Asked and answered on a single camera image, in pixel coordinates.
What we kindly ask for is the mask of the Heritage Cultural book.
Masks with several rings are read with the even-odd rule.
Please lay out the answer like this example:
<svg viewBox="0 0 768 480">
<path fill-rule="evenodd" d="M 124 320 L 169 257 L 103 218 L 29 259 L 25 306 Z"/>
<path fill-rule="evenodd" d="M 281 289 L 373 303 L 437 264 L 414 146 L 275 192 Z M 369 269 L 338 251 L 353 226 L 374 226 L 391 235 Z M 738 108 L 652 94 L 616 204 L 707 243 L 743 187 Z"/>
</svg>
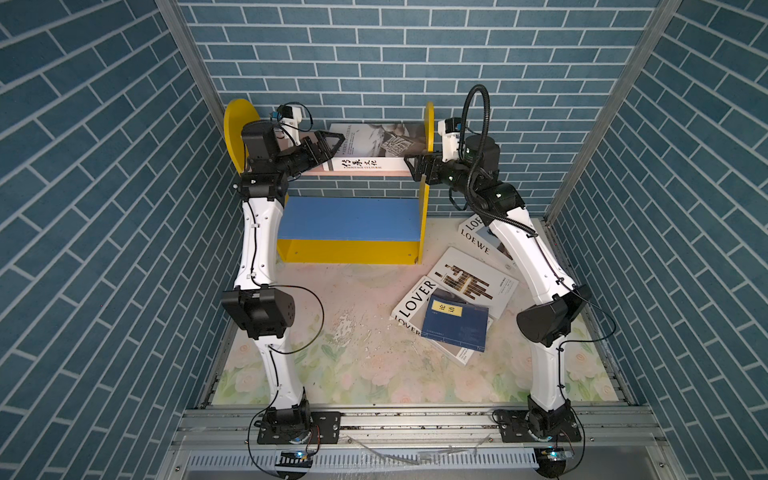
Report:
<svg viewBox="0 0 768 480">
<path fill-rule="evenodd" d="M 360 172 L 408 173 L 405 156 L 418 155 L 427 148 L 422 123 L 333 123 L 333 133 L 345 140 L 335 156 L 322 165 L 326 172 L 356 175 Z"/>
</svg>

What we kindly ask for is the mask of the navy blue book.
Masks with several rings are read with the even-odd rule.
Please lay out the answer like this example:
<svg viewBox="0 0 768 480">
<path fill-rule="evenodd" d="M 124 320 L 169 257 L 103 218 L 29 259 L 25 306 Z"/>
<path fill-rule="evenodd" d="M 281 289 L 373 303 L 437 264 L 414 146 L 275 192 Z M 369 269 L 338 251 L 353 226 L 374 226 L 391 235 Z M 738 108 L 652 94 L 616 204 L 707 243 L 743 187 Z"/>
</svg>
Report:
<svg viewBox="0 0 768 480">
<path fill-rule="evenodd" d="M 445 290 L 436 289 L 427 304 L 421 336 L 484 352 L 488 320 L 487 307 L 467 303 Z"/>
</svg>

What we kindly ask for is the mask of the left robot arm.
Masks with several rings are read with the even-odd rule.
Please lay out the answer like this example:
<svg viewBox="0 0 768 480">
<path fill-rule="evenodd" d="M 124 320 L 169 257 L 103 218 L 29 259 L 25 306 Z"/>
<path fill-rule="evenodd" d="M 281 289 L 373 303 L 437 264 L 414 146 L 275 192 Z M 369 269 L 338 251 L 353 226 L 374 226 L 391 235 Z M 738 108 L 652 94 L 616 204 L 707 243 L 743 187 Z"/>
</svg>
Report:
<svg viewBox="0 0 768 480">
<path fill-rule="evenodd" d="M 258 120 L 241 129 L 247 152 L 237 185 L 244 215 L 243 246 L 234 287 L 222 294 L 221 304 L 258 348 L 264 363 L 273 396 L 264 420 L 308 427 L 309 403 L 287 349 L 295 301 L 276 285 L 278 230 L 289 179 L 331 160 L 345 136 L 315 131 L 283 149 L 275 127 L 269 120 Z"/>
</svg>

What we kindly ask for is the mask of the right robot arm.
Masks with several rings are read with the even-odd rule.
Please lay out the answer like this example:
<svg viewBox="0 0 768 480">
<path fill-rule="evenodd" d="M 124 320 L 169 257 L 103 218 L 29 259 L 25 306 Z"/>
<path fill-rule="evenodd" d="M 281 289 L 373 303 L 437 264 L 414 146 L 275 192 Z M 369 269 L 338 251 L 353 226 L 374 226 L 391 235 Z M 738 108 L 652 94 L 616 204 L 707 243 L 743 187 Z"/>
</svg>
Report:
<svg viewBox="0 0 768 480">
<path fill-rule="evenodd" d="M 471 87 L 458 126 L 458 145 L 443 133 L 442 150 L 411 154 L 405 163 L 415 181 L 444 184 L 465 198 L 469 209 L 498 238 L 523 274 L 534 305 L 517 315 L 532 352 L 529 419 L 552 427 L 571 412 L 564 386 L 562 345 L 591 290 L 573 280 L 540 240 L 517 189 L 499 179 L 499 146 L 489 136 L 490 96 L 482 84 Z"/>
</svg>

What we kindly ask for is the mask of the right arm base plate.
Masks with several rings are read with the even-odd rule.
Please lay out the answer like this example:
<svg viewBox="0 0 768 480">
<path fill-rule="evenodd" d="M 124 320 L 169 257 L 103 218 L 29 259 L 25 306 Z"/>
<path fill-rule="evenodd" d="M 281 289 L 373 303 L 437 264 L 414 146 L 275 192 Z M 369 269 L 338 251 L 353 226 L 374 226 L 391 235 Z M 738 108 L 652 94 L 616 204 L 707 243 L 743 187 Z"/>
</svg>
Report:
<svg viewBox="0 0 768 480">
<path fill-rule="evenodd" d="M 491 418 L 499 429 L 504 443 L 554 442 L 582 440 L 582 430 L 568 405 L 544 412 L 533 410 L 496 409 Z"/>
</svg>

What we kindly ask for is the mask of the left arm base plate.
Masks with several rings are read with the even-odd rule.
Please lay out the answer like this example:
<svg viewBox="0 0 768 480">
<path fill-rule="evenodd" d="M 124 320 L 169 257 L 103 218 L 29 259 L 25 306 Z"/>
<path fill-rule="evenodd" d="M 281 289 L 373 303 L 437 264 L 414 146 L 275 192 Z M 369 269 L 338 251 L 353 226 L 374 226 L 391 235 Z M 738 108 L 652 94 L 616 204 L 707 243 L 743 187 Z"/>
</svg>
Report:
<svg viewBox="0 0 768 480">
<path fill-rule="evenodd" d="M 289 445 L 305 443 L 313 434 L 312 442 L 321 445 L 337 444 L 341 427 L 339 411 L 300 411 L 299 409 L 270 408 L 258 428 L 259 445 Z"/>
</svg>

